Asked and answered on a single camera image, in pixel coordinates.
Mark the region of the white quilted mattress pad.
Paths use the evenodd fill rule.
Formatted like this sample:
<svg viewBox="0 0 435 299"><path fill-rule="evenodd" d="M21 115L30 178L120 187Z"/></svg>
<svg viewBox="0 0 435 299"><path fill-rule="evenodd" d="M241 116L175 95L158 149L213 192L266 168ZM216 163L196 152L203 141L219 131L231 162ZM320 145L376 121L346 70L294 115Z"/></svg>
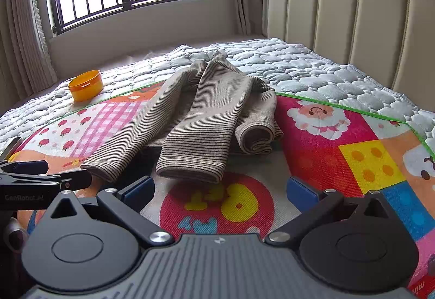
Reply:
<svg viewBox="0 0 435 299"><path fill-rule="evenodd" d="M181 45L155 58L102 73L104 88L94 102L114 98L168 79L194 60L222 54L248 76L258 77L278 93L293 94L406 122L434 148L434 113L418 108L405 94L392 91L353 65L333 62L302 44L278 38L213 43L200 49Z"/></svg>

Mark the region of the beige left curtain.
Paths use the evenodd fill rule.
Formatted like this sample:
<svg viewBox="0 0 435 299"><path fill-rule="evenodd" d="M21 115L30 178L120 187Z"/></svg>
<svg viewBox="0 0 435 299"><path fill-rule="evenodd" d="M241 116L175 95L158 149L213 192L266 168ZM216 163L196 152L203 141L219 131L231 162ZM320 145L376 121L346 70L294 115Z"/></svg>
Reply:
<svg viewBox="0 0 435 299"><path fill-rule="evenodd" d="M1 113L58 81L38 0L1 0Z"/></svg>

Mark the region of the colourful cartoon play mat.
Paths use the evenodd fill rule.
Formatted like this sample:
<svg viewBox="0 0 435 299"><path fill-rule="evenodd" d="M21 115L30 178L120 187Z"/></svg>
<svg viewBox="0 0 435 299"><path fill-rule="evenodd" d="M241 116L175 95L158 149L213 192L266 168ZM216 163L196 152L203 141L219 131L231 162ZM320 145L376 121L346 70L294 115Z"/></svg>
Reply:
<svg viewBox="0 0 435 299"><path fill-rule="evenodd" d="M82 169L157 93L153 84L79 108L39 128L5 161ZM58 193L47 209L1 210L3 298L433 298L434 153L406 122L281 94L283 131L267 155L230 156L219 183L156 174L160 147L140 152L115 183ZM174 237L141 247L112 224L97 193L144 176L140 215ZM301 212L298 177L344 204L299 246L265 237Z"/></svg>

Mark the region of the beige striped knit sweater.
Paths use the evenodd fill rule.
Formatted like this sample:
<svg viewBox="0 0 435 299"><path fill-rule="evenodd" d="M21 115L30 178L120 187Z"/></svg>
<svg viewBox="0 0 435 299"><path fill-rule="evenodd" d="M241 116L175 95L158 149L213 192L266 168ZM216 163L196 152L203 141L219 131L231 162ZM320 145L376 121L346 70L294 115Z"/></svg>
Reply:
<svg viewBox="0 0 435 299"><path fill-rule="evenodd" d="M224 56L172 75L145 107L82 164L114 182L142 151L160 147L156 174L219 183L229 154L265 155L283 135L276 93Z"/></svg>

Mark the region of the orange plastic round container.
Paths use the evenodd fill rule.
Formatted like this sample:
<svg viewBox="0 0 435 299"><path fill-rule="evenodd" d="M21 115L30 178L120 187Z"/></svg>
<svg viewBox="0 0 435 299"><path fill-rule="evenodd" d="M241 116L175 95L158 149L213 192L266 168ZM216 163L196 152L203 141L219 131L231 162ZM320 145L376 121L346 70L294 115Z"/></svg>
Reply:
<svg viewBox="0 0 435 299"><path fill-rule="evenodd" d="M75 102L93 99L103 90L100 70L91 70L76 76L69 82L68 88Z"/></svg>

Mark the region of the beige padded headboard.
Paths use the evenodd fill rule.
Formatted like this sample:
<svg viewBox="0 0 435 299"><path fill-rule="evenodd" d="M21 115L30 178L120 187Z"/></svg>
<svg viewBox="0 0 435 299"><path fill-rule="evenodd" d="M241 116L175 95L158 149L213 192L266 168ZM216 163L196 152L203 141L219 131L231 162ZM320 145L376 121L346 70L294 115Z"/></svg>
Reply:
<svg viewBox="0 0 435 299"><path fill-rule="evenodd" d="M434 110L434 0L268 0L268 37L352 64Z"/></svg>

